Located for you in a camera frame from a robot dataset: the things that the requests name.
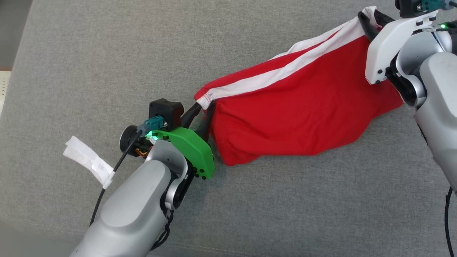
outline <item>gray couch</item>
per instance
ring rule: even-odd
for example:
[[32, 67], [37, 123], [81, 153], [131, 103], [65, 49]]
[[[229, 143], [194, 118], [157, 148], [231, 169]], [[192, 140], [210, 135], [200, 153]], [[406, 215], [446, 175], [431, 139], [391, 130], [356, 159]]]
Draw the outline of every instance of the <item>gray couch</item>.
[[[72, 135], [114, 165], [120, 133], [147, 117], [150, 101], [188, 108], [205, 83], [369, 5], [398, 17], [393, 0], [35, 0], [0, 119], [0, 219], [81, 240], [101, 187], [63, 157]], [[406, 107], [387, 113], [355, 143], [318, 156], [227, 167], [215, 151], [213, 179], [194, 181], [153, 254], [447, 256], [449, 185], [412, 115]], [[125, 160], [104, 201], [140, 163]]]

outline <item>garment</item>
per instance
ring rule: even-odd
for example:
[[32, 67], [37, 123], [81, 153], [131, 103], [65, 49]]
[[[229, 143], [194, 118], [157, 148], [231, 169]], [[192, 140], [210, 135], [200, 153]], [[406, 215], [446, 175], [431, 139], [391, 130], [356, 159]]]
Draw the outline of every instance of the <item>garment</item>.
[[[375, 6], [362, 12], [375, 27]], [[357, 140], [370, 121], [400, 107], [394, 86], [365, 79], [369, 41], [354, 18], [286, 53], [206, 84], [217, 100], [212, 134], [227, 165], [261, 155], [316, 155]]]

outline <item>wire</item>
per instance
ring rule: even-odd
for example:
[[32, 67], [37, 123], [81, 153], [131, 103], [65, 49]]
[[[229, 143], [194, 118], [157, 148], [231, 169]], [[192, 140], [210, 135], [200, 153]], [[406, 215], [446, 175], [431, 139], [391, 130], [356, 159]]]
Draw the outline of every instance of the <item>wire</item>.
[[148, 154], [148, 152], [142, 152], [139, 148], [136, 148], [135, 151], [140, 154], [141, 156], [145, 156]]
[[100, 205], [101, 198], [103, 197], [103, 194], [104, 194], [104, 193], [105, 193], [105, 189], [102, 188], [102, 189], [101, 189], [101, 192], [100, 192], [100, 195], [98, 196], [97, 203], [95, 204], [94, 212], [92, 213], [92, 218], [90, 219], [90, 224], [89, 224], [89, 226], [92, 225], [92, 223], [94, 223], [95, 215], [97, 214], [98, 206]]
[[168, 218], [168, 223], [165, 225], [165, 231], [160, 235], [159, 239], [152, 245], [151, 251], [155, 248], [161, 246], [165, 241], [167, 241], [168, 236], [170, 235], [170, 224], [173, 221], [174, 211], [170, 210], [170, 217]]
[[446, 207], [444, 208], [444, 230], [446, 231], [446, 241], [447, 248], [449, 249], [449, 255], [454, 257], [454, 252], [452, 251], [451, 238], [449, 236], [449, 203], [451, 200], [452, 187], [449, 188], [449, 191], [446, 195]]
[[[125, 157], [127, 156], [127, 153], [130, 151], [130, 149], [132, 148], [133, 144], [140, 138], [141, 133], [142, 133], [141, 130], [139, 130], [139, 131], [136, 133], [135, 137], [134, 137], [133, 140], [130, 142], [130, 144], [128, 145], [127, 149], [125, 149], [125, 151], [122, 153], [122, 156], [121, 156], [121, 158], [119, 159], [119, 161], [117, 161], [116, 166], [114, 166], [113, 172], [117, 172], [117, 169], [119, 169], [119, 166], [120, 166], [121, 163], [124, 161]], [[94, 223], [95, 215], [97, 215], [97, 210], [98, 210], [98, 207], [99, 207], [99, 205], [100, 205], [101, 199], [102, 199], [102, 197], [103, 197], [104, 194], [105, 194], [105, 189], [102, 188], [102, 190], [101, 190], [101, 192], [100, 192], [100, 195], [98, 196], [97, 203], [95, 204], [94, 212], [92, 213], [92, 218], [90, 219], [90, 224], [89, 224], [89, 226], [91, 226], [92, 223]]]

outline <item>white tape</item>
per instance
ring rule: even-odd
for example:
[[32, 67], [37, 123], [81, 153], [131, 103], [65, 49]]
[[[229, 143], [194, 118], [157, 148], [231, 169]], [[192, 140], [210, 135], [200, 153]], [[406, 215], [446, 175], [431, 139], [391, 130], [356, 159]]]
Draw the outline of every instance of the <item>white tape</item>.
[[65, 143], [67, 148], [64, 151], [64, 156], [78, 162], [86, 169], [90, 170], [97, 178], [98, 182], [107, 189], [112, 182], [113, 167], [107, 164], [94, 152], [89, 146], [81, 142], [75, 136]]

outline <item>teal connector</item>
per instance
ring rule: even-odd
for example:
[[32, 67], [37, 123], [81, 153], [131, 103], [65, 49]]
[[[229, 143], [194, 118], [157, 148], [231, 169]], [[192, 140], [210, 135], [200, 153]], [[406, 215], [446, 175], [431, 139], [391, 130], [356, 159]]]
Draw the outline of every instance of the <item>teal connector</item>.
[[142, 130], [141, 137], [146, 136], [153, 130], [158, 130], [166, 126], [166, 122], [162, 116], [155, 116], [144, 121], [144, 123], [138, 126], [138, 130]]
[[418, 7], [419, 11], [435, 11], [438, 9], [448, 10], [449, 0], [422, 0], [422, 4]]

